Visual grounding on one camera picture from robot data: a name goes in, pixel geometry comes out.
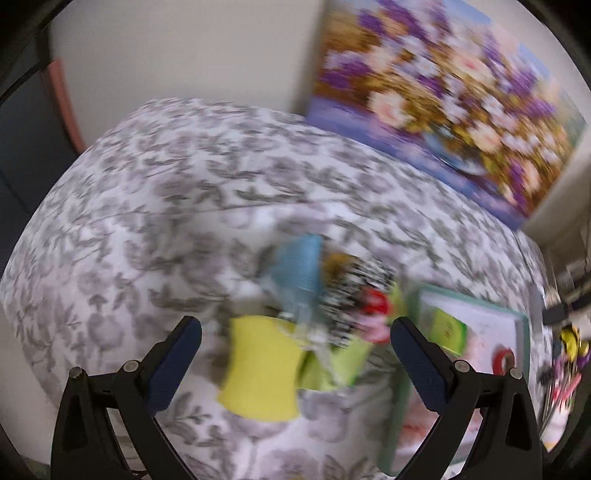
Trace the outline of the red tape roll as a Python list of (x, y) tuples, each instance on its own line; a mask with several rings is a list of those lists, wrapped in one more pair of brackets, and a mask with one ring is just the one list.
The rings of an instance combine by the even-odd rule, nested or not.
[(493, 374), (497, 376), (506, 375), (515, 367), (515, 354), (512, 349), (502, 347), (495, 351), (492, 360)]

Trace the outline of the lime green cloth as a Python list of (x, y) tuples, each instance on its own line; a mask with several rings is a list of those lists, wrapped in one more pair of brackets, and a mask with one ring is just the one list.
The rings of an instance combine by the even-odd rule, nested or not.
[(363, 288), (355, 307), (337, 313), (337, 325), (351, 330), (308, 354), (301, 366), (298, 389), (334, 392), (355, 384), (374, 347), (390, 342), (391, 324), (406, 313), (406, 305), (399, 284), (394, 283), (387, 293)]

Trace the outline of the yellow sponge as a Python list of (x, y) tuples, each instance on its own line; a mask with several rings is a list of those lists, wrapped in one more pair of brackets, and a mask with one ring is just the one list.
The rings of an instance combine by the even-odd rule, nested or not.
[(294, 323), (260, 315), (232, 318), (228, 368), (218, 401), (249, 420), (297, 418), (297, 378), (303, 359)]

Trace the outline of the green tissue pack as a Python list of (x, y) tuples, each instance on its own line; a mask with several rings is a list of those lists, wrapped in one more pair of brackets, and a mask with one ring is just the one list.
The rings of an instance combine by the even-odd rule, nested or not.
[(468, 326), (440, 308), (429, 313), (428, 339), (456, 357), (461, 357), (468, 344)]

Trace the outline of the grey floral blanket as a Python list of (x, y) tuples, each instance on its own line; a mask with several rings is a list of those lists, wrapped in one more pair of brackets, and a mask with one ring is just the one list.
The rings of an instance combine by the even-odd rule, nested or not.
[(355, 387), (301, 394), (263, 424), (216, 396), (228, 322), (266, 313), (259, 274), (277, 245), (318, 234), (394, 272), (526, 311), (537, 245), (452, 188), (301, 117), (199, 99), (129, 114), (58, 180), (21, 235), (1, 303), (52, 402), (71, 368), (141, 358), (184, 315), (204, 344), (159, 423), (201, 479), (374, 479), (394, 356)]

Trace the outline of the light blue cloth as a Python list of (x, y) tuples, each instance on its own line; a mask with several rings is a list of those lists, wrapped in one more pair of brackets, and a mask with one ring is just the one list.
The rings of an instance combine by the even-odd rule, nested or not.
[(322, 295), (322, 243), (320, 235), (307, 234), (283, 244), (260, 279), (263, 289), (294, 322), (315, 319)]

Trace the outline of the floral flower painting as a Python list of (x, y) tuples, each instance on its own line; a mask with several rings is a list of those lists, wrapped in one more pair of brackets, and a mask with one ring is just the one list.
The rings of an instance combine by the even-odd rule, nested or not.
[(586, 123), (548, 68), (463, 1), (334, 1), (305, 118), (527, 222)]

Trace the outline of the leopard print cloth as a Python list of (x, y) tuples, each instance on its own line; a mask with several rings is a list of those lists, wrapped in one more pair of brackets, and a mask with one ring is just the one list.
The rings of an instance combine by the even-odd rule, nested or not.
[(389, 266), (379, 260), (332, 253), (322, 263), (322, 279), (320, 307), (332, 345), (346, 347), (356, 338), (370, 344), (387, 339), (394, 311), (390, 298), (394, 272)]

